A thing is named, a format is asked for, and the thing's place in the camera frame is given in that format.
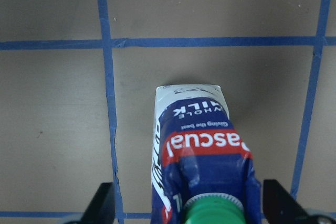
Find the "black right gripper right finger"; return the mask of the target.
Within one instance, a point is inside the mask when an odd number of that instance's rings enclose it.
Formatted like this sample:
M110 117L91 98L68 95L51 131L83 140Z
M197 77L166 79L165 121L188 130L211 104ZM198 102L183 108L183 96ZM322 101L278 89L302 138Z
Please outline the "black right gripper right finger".
M271 224L307 223L309 215L275 179L265 179L263 214Z

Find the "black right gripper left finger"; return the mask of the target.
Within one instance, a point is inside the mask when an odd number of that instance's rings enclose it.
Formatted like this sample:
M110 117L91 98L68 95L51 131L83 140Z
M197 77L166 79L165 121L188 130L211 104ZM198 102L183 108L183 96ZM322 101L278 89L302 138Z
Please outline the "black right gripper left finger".
M112 224L115 215L114 184L101 183L79 223Z

